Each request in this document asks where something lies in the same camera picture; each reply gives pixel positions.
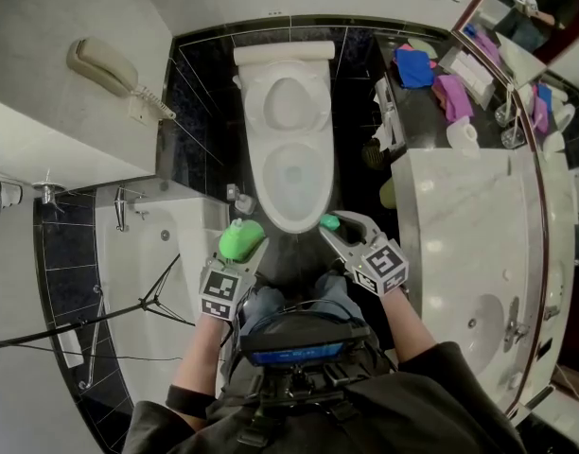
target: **telephone handset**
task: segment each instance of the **telephone handset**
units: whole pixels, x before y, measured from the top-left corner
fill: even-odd
[[[132,63],[100,39],[89,37],[73,42],[66,63],[116,96],[139,96],[159,109],[163,118],[176,117],[156,95],[138,83],[138,71]]]

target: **person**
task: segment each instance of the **person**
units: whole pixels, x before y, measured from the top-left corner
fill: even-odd
[[[523,49],[534,52],[555,31],[566,28],[579,11],[579,0],[536,0],[537,10],[516,4],[494,27]]]
[[[322,276],[313,294],[310,309],[287,313],[282,310],[284,297],[278,289],[260,289],[245,306],[241,335],[325,328],[333,317],[340,321],[349,315],[363,322],[359,306],[348,297],[346,279],[336,272]],[[345,388],[355,408],[350,419],[365,432],[359,442],[349,435],[350,430],[342,429],[330,415],[312,405],[288,413],[266,445],[241,444],[237,440],[240,433],[257,419],[254,414],[259,410],[246,405],[229,407],[224,399],[238,382],[254,377],[254,367],[243,358],[235,370],[227,369],[229,377],[216,400],[224,322],[201,315],[169,390],[167,404],[176,411],[138,402],[123,453],[524,453],[517,432],[484,393],[458,345],[437,343],[400,288],[385,294],[381,306],[391,328],[399,368],[390,372],[389,362],[377,352],[377,367],[373,367],[377,375]]]

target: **toilet tank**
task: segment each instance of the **toilet tank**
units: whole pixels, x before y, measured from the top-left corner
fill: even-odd
[[[279,61],[302,61],[329,84],[329,61],[334,59],[335,54],[336,47],[331,41],[237,47],[234,57],[239,68],[239,87],[245,95],[245,88],[250,85],[250,81],[258,76],[264,67]]]

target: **blue screen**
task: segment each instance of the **blue screen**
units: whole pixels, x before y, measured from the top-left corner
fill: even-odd
[[[309,346],[296,348],[295,350],[283,350],[280,352],[251,353],[253,363],[257,365],[271,365],[274,363],[300,363],[311,359],[335,357],[342,350],[342,343],[324,344],[322,346]]]

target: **toilet lid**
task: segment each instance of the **toilet lid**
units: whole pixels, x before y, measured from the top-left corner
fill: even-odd
[[[267,65],[245,96],[245,114],[256,131],[319,131],[329,118],[331,99],[321,77],[301,61]]]

